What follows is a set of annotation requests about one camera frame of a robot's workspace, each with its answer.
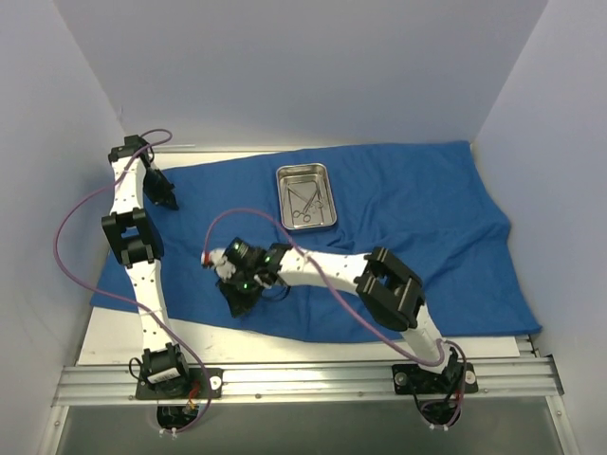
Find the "blue surgical cloth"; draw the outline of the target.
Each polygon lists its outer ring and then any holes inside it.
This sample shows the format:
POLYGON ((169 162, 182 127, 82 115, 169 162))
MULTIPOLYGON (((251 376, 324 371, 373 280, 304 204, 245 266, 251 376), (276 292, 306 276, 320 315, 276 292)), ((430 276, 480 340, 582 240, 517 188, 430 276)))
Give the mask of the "blue surgical cloth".
POLYGON ((465 140, 370 144, 172 168, 147 202, 172 318, 308 342, 538 334, 511 224, 465 140))

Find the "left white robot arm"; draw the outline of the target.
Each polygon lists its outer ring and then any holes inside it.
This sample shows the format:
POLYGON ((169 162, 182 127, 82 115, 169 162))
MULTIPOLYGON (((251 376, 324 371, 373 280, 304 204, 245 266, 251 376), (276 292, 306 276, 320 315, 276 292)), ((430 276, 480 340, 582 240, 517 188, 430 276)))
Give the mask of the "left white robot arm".
POLYGON ((175 186, 153 162, 151 144, 142 136, 127 136, 113 148, 108 160, 115 176, 113 205, 101 218, 101 227, 117 262, 132 284, 143 336, 139 380, 158 386, 170 397, 184 395, 192 384, 191 373, 178 344, 164 330, 168 324, 161 287, 164 245, 144 200, 177 210, 175 186))

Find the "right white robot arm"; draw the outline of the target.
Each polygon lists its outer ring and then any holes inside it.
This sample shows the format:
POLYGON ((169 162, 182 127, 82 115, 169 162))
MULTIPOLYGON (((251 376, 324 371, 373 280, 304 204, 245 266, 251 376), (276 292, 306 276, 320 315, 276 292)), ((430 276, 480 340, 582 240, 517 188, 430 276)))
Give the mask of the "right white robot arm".
POLYGON ((442 391, 455 379, 457 356, 432 320, 422 280, 385 247, 338 255, 287 244, 263 249, 236 238, 205 253, 203 265, 216 273, 234 318, 274 286, 323 287, 336 298, 344 292, 359 297, 377 324, 403 336, 410 350, 402 355, 419 366, 427 388, 442 391))

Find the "steel surgical scissors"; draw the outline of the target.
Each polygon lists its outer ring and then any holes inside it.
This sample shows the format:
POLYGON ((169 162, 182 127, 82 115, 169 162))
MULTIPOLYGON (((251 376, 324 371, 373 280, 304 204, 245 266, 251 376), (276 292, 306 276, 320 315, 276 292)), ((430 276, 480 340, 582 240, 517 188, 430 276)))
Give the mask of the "steel surgical scissors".
POLYGON ((298 209, 291 210, 291 214, 292 214, 293 218, 295 220, 297 220, 298 222, 302 222, 302 223, 311 222, 311 218, 312 218, 311 213, 315 210, 315 208, 312 206, 312 198, 314 197, 315 192, 316 192, 316 187, 315 187, 315 190, 309 196, 306 196, 306 198, 308 199, 307 202, 303 202, 303 205, 301 207, 299 207, 298 209))

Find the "stainless steel instrument tray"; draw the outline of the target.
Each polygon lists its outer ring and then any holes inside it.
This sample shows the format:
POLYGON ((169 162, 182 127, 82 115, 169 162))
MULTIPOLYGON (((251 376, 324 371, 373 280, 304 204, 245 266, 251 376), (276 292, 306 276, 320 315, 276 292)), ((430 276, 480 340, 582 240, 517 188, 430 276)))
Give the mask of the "stainless steel instrument tray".
POLYGON ((281 222, 289 231, 328 229, 338 221, 327 168, 322 163, 276 172, 281 222))

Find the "steel tweezers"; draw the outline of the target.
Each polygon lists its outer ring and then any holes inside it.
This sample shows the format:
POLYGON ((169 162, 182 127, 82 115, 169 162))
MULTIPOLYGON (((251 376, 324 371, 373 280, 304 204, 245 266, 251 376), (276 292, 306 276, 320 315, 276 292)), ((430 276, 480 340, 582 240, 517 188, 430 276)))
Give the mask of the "steel tweezers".
POLYGON ((288 198, 297 197, 299 200, 303 202, 307 202, 308 199, 302 195, 299 191, 294 190, 290 185, 285 186, 285 191, 287 193, 288 198))

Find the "steel forceps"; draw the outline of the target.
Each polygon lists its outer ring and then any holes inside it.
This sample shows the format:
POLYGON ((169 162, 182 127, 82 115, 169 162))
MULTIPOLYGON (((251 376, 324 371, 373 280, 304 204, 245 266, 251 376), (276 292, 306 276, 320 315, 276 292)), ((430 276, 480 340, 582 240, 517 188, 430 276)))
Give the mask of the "steel forceps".
POLYGON ((317 178, 315 180, 316 192, 312 198, 312 206, 315 209, 327 209, 328 199, 330 194, 330 185, 325 178, 317 178))

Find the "back aluminium rail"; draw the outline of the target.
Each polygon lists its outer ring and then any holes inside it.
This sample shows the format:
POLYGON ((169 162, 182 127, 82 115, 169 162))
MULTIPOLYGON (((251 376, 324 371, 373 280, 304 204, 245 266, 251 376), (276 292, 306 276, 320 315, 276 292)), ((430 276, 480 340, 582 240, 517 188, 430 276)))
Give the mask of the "back aluminium rail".
POLYGON ((183 145, 157 145, 153 147, 156 153, 164 154, 264 154, 280 153, 299 150, 298 146, 288 147, 285 145, 271 146, 199 146, 195 144, 183 145))

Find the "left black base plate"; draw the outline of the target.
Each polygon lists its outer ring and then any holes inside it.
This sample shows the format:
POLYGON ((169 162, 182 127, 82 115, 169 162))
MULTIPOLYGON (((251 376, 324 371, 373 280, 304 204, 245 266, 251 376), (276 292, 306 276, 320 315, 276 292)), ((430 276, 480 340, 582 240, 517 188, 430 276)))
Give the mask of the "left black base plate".
POLYGON ((139 381, 135 398, 143 401, 220 398, 224 371, 208 368, 207 373, 204 375, 199 367, 191 367, 186 378, 169 379, 152 386, 139 381))

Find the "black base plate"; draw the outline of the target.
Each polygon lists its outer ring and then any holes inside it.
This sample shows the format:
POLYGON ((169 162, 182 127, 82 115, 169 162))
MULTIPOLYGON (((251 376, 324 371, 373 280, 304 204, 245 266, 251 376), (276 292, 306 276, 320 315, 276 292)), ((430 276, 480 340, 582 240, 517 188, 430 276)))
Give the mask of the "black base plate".
POLYGON ((204 375, 199 367, 191 367, 186 378, 169 379, 152 386, 139 381, 135 398, 143 401, 220 398, 224 371, 208 368, 207 373, 204 375))
POLYGON ((461 390, 465 393, 479 391, 471 364, 464 366, 461 362, 456 362, 442 373, 422 370, 416 364, 394 364, 391 369, 397 395, 447 395, 461 390))

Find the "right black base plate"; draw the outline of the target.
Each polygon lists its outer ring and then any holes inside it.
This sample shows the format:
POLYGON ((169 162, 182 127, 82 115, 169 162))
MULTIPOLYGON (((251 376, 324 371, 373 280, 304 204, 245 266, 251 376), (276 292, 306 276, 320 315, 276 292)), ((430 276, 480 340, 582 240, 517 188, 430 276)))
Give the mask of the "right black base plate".
POLYGON ((422 370, 416 364, 394 364, 391 369, 397 395, 447 395, 461 390, 465 393, 479 391, 471 364, 464 366, 461 362, 456 362, 442 373, 422 370))

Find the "front aluminium rail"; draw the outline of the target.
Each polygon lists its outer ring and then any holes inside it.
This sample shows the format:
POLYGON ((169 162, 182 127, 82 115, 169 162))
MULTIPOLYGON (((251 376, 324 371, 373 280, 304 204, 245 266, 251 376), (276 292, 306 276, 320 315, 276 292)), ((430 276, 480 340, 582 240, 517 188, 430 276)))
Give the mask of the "front aluminium rail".
MULTIPOLYGON (((563 394, 549 357, 474 359, 479 391, 468 399, 547 397, 563 394)), ((225 364, 221 396, 228 404, 404 401, 397 395, 390 361, 225 364)), ((136 383, 124 366, 65 368, 54 406, 139 405, 136 383)))

